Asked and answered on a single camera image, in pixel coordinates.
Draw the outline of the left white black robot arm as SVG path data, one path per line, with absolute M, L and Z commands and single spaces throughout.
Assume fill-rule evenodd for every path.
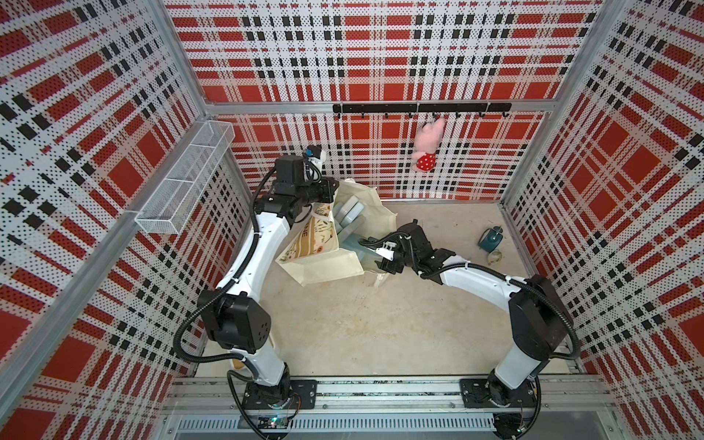
M 269 343 L 271 316 L 261 304 L 261 289 L 277 250 L 306 208 L 330 204 L 339 187 L 336 179 L 322 174 L 326 152 L 319 146 L 300 155 L 283 155 L 262 178 L 249 207 L 251 228 L 233 266 L 212 291 L 199 294 L 197 306 L 175 332 L 175 355 L 194 364 L 237 360 L 249 375 L 233 373 L 247 384 L 247 392 L 270 407 L 291 399 L 288 366 Z M 196 355 L 183 346 L 189 326 L 202 320 L 209 340 L 225 351 Z

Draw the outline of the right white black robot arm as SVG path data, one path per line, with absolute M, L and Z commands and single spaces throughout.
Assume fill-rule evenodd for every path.
M 538 375 L 551 360 L 579 357 L 573 318 L 546 277 L 506 275 L 433 247 L 417 221 L 383 238 L 361 238 L 359 245 L 381 257 L 377 266 L 386 273 L 409 268 L 422 280 L 471 293 L 509 316 L 513 344 L 487 377 L 477 402 L 506 408 L 521 390 L 537 396 Z

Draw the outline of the cream floral canvas bag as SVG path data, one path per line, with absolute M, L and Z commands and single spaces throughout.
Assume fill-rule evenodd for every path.
M 365 205 L 364 211 L 340 233 L 336 232 L 334 214 L 355 195 Z M 313 213 L 297 236 L 280 253 L 275 262 L 302 286 L 333 282 L 365 273 L 377 276 L 376 284 L 385 280 L 379 271 L 365 271 L 354 252 L 341 249 L 340 243 L 351 234 L 362 238 L 383 238 L 397 229 L 397 214 L 382 204 L 377 191 L 352 179 L 339 183 L 333 203 L 317 203 Z

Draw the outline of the teal pencil case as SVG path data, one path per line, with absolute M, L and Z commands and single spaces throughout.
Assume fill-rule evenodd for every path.
M 362 236 L 359 234 L 351 234 L 340 243 L 340 247 L 354 252 L 365 271 L 379 271 L 377 263 L 381 261 L 381 256 L 373 250 L 361 246 L 359 244 L 361 238 Z

